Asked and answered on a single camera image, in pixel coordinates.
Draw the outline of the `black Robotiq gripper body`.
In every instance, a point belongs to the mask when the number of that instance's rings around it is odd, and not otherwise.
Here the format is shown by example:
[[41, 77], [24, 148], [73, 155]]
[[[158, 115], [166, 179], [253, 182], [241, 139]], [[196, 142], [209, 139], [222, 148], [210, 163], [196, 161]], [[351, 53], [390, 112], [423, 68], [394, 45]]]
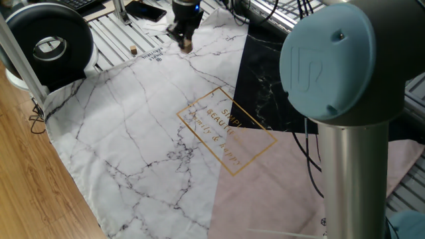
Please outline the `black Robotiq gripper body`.
[[196, 30], [203, 16], [201, 0], [172, 0], [173, 25], [181, 25], [183, 37], [187, 29]]

